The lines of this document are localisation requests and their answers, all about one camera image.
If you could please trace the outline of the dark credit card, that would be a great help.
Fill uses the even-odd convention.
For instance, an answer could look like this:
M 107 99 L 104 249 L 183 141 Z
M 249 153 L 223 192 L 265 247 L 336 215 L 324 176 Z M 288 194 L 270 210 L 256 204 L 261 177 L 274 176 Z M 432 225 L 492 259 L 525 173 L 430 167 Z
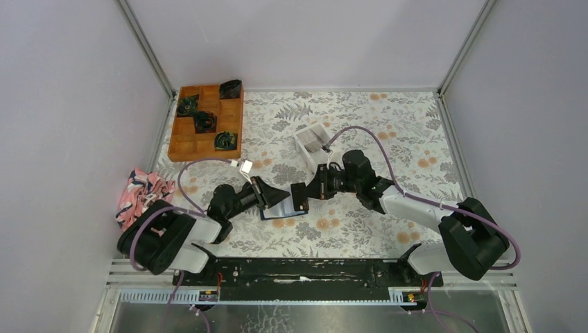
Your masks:
M 291 184 L 291 198 L 295 212 L 308 212 L 309 202 L 306 192 L 306 184 L 298 182 Z

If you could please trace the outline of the blue leather card holder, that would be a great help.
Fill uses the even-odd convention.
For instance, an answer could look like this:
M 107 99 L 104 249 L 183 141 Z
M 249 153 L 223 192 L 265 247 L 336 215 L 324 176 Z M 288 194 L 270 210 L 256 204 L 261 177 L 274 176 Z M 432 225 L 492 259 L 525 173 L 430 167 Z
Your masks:
M 271 208 L 260 208 L 260 219 L 262 221 L 291 218 L 294 216 L 306 215 L 309 210 L 304 207 L 294 206 L 293 199 L 286 198 Z

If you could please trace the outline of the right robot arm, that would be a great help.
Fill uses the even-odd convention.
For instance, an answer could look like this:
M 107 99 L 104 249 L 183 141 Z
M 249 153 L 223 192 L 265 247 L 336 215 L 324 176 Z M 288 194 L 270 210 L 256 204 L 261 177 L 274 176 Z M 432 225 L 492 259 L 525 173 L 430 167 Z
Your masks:
M 492 217 L 475 198 L 442 204 L 409 191 L 402 192 L 391 179 L 378 176 L 359 150 L 343 155 L 343 163 L 318 165 L 306 186 L 309 198 L 329 200 L 351 193 L 366 209 L 416 222 L 441 236 L 441 242 L 418 244 L 402 256 L 397 268 L 401 282 L 414 286 L 425 275 L 456 270 L 480 280 L 509 249 L 508 238 L 496 229 Z

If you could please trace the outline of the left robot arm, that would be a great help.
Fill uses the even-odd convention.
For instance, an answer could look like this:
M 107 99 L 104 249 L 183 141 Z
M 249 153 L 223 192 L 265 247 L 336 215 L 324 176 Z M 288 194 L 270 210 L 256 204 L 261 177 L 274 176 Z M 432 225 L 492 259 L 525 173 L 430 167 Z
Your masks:
M 259 176 L 245 182 L 240 191 L 219 185 L 203 217 L 165 200 L 157 200 L 117 241 L 116 248 L 128 256 L 138 271 L 159 275 L 167 269 L 188 271 L 199 285 L 209 284 L 215 267 L 200 244 L 219 244 L 233 230 L 230 219 L 251 208 L 271 208 L 291 197 L 289 191 L 271 187 Z

